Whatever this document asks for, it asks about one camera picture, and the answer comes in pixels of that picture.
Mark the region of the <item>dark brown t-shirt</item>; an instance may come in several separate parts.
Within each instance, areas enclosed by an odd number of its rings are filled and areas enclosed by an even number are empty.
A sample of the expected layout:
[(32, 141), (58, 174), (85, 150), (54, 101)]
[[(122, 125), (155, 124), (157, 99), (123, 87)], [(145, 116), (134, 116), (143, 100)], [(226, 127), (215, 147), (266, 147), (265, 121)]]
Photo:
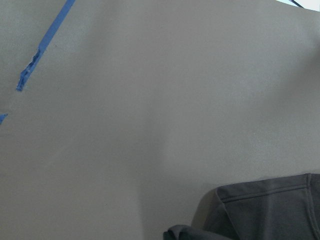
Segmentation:
[(175, 225), (165, 240), (318, 240), (320, 176), (305, 173), (220, 186), (202, 229)]

